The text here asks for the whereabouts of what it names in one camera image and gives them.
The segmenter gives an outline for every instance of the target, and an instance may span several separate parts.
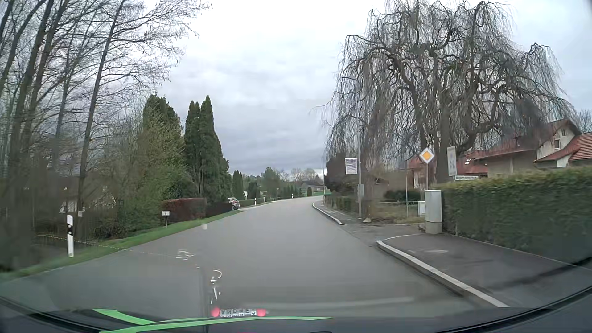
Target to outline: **evergreen tree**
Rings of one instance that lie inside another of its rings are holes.
[[[254,198],[258,198],[260,197],[260,193],[259,193],[259,186],[257,186],[257,182],[250,182],[249,185],[247,186],[247,198],[248,199],[254,199]]]
[[[166,144],[160,146],[153,146],[152,142],[157,142],[162,139],[156,136],[166,136]],[[166,98],[158,97],[157,95],[150,95],[146,100],[144,109],[142,110],[142,127],[140,137],[139,152],[146,154],[148,157],[146,165],[146,172],[143,177],[154,177],[150,175],[157,168],[157,156],[166,155],[166,167],[169,171],[161,169],[160,172],[168,172],[168,179],[170,180],[169,187],[165,188],[165,194],[162,199],[178,198],[182,196],[182,189],[191,188],[187,182],[190,182],[189,176],[183,170],[183,140],[181,138],[181,119],[175,113],[175,110],[168,104]]]
[[[222,154],[220,140],[214,130],[214,114],[210,96],[201,108],[189,105],[185,129],[185,159],[197,193],[209,203],[225,200],[231,195],[232,180],[228,160]]]
[[[243,175],[238,170],[232,175],[232,193],[235,198],[244,199]]]

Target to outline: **white post with black stripe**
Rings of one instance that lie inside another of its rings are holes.
[[[74,217],[72,215],[66,216],[66,223],[68,224],[68,257],[74,257]]]

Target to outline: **yellow diamond sign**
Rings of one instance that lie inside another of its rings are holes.
[[[423,152],[419,154],[419,158],[421,158],[426,164],[428,164],[434,157],[434,153],[429,148],[424,149]]]

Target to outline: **curb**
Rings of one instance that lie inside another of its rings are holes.
[[[416,257],[414,257],[412,255],[408,255],[407,253],[405,253],[399,249],[396,249],[390,245],[385,244],[383,241],[376,241],[376,243],[378,244],[378,247],[381,250],[385,251],[386,253],[389,253],[393,257],[401,260],[402,262],[404,262],[408,266],[416,269],[420,273],[436,280],[437,282],[439,282],[443,286],[445,286],[445,287],[447,287],[447,288],[449,288],[449,289],[451,289],[451,290],[453,290],[465,297],[470,297],[470,298],[477,297],[477,300],[480,301],[481,303],[486,302],[486,303],[488,303],[488,305],[494,305],[498,308],[509,307],[509,305],[503,303],[502,301],[497,300],[497,299],[489,296],[488,294],[485,294],[484,292],[481,292],[481,291],[467,285],[466,283],[461,282],[461,281],[437,270],[436,268],[426,264],[425,262],[417,259]]]
[[[322,214],[324,214],[325,216],[327,216],[329,219],[335,221],[338,225],[342,225],[342,226],[347,225],[345,223],[342,223],[338,218],[329,215],[327,212],[325,212],[321,208],[318,208],[317,206],[314,205],[314,203],[313,203],[313,208],[315,208],[316,210],[320,211]]]

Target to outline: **red hedge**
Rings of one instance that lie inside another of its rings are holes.
[[[167,217],[169,223],[202,219],[206,206],[205,198],[171,199],[162,203],[163,210],[170,210],[170,216]]]

